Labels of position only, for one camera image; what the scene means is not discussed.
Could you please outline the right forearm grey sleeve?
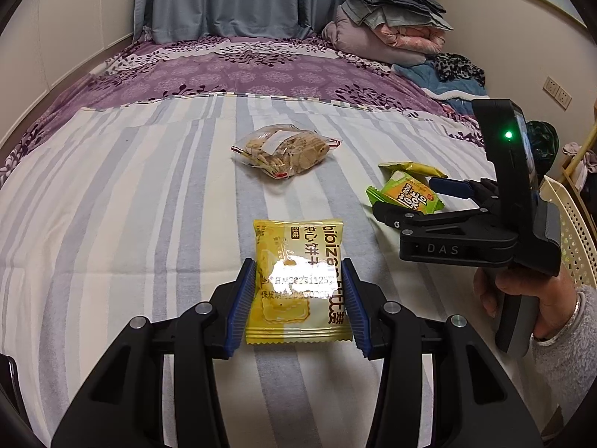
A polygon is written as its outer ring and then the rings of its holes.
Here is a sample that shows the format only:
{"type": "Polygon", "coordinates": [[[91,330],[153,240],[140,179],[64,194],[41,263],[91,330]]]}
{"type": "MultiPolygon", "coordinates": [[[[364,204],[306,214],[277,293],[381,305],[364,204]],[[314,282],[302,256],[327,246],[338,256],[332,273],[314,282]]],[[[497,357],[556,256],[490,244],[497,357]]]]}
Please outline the right forearm grey sleeve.
{"type": "Polygon", "coordinates": [[[544,341],[531,341],[536,370],[546,380],[570,421],[596,378],[596,289],[577,288],[577,305],[567,324],[544,341]]]}

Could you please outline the right hand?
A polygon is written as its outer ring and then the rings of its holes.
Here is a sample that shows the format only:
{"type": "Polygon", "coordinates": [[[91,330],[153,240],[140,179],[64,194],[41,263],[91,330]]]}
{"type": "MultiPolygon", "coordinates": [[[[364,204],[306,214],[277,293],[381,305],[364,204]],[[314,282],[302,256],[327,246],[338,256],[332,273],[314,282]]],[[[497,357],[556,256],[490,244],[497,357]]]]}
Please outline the right hand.
{"type": "Polygon", "coordinates": [[[557,276],[546,276],[536,271],[515,268],[499,271],[492,277],[479,268],[473,277],[473,292],[490,317],[498,313],[497,291],[504,295],[523,295],[539,300],[539,313],[533,335],[540,340],[549,339],[560,332],[573,316],[577,303],[577,290],[564,265],[557,276]]]}

